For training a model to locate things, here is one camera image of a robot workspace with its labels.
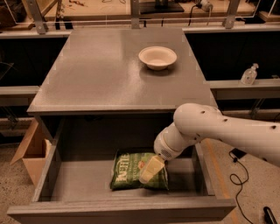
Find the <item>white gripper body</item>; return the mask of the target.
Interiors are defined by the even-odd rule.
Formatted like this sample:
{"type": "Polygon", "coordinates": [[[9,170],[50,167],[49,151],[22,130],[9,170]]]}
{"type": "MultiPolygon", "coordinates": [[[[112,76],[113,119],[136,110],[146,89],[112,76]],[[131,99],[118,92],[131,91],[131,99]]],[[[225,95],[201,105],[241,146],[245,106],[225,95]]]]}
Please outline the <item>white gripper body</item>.
{"type": "Polygon", "coordinates": [[[164,128],[154,141],[154,151],[163,160],[173,160],[186,148],[201,141],[199,134],[183,134],[173,122],[164,128]]]}

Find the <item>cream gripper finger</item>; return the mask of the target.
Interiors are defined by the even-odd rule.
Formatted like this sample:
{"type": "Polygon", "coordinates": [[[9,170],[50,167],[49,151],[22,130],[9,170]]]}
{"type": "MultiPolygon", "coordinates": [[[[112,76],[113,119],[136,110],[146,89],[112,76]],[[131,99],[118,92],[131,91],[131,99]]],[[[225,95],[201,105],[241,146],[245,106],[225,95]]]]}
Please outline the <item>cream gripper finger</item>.
{"type": "Polygon", "coordinates": [[[165,161],[158,155],[152,156],[140,171],[139,181],[147,184],[165,167],[165,161]]]}

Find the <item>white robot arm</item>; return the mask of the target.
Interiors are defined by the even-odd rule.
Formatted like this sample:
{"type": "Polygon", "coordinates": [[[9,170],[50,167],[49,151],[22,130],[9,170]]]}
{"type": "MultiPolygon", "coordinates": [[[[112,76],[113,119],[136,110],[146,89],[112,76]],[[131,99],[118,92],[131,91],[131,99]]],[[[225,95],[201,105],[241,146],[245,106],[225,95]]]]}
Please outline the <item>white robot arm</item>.
{"type": "Polygon", "coordinates": [[[155,155],[140,171],[146,184],[158,174],[165,162],[205,138],[219,140],[273,165],[280,165],[280,124],[223,115],[217,108],[186,103],[174,112],[173,122],[154,141],[155,155]]]}

